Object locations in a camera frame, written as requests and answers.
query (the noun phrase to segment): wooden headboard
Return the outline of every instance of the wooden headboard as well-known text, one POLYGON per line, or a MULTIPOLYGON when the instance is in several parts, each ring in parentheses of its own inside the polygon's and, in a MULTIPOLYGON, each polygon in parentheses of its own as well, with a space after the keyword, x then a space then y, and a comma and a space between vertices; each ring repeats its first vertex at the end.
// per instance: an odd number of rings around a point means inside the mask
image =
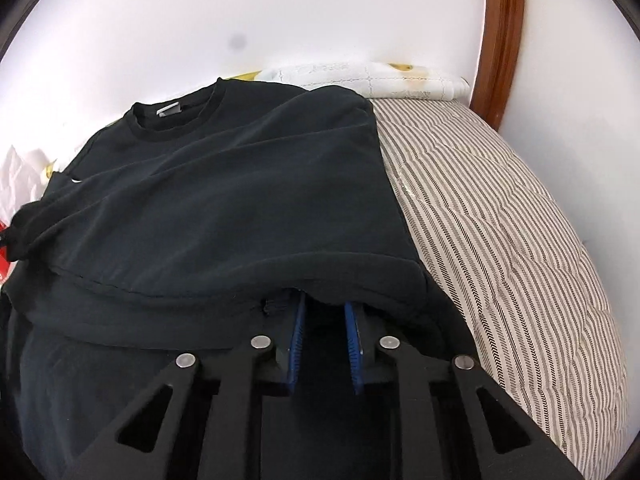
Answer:
POLYGON ((471 109, 494 130, 500 127, 516 70, 524 0, 486 0, 484 36, 471 109))

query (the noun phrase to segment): striped mattress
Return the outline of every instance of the striped mattress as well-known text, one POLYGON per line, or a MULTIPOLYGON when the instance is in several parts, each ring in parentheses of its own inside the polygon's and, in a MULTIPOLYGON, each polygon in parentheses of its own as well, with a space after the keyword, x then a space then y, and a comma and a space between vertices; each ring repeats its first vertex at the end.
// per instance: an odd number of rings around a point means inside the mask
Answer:
POLYGON ((626 372, 583 244, 514 151, 458 102, 372 100, 386 170, 421 259, 482 366, 582 472, 620 460, 626 372))

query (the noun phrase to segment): triangular cutout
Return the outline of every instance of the triangular cutout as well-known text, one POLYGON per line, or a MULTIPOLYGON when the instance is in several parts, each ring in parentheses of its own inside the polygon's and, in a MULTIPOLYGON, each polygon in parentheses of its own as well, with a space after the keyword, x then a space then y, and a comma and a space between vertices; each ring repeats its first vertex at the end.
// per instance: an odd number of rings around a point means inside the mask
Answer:
POLYGON ((160 427, 173 392, 170 386, 166 384, 162 386, 146 406, 120 430, 118 443, 144 453, 151 453, 156 446, 160 427))
POLYGON ((531 443, 529 435, 487 390, 480 388, 478 399, 496 453, 508 453, 531 443))

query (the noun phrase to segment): metal pin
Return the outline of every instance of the metal pin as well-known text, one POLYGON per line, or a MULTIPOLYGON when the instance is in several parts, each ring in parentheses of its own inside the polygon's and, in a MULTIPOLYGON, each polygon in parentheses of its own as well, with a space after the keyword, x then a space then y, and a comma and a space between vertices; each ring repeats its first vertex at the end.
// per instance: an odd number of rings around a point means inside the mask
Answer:
POLYGON ((380 346, 382 348, 386 348, 387 350, 395 350, 400 346, 400 340, 397 337, 393 337, 392 335, 385 335, 380 338, 380 346))
POLYGON ((265 335, 257 335, 251 339, 251 346, 257 349, 267 348, 271 344, 271 339, 265 335))
POLYGON ((456 356, 456 358, 453 359, 453 364, 455 364, 456 367, 460 368, 461 370, 471 370, 471 368, 473 368, 475 365, 473 358, 469 357, 468 355, 456 356))
POLYGON ((193 354, 180 354, 177 358, 175 358, 175 363, 180 368, 189 368, 196 364, 196 356, 193 354))

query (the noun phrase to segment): black fabric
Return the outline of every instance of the black fabric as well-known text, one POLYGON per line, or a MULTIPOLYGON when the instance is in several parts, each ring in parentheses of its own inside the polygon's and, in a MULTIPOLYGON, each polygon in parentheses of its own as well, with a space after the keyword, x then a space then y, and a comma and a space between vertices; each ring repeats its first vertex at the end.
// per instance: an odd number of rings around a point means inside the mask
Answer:
POLYGON ((5 232, 21 260, 2 290, 5 397, 50 479, 177 353, 259 333, 283 288, 369 304, 425 354, 476 354, 418 258, 367 100, 218 80, 179 101, 95 134, 5 232))
MULTIPOLYGON (((353 393, 344 332, 341 308, 309 309, 296 394, 264 403, 266 480, 388 478, 386 399, 353 393)), ((8 385, 19 414, 15 432, 47 479, 61 478, 179 354, 75 341, 33 326, 15 310, 8 339, 8 385)), ((197 352, 200 358, 215 353, 197 352)))

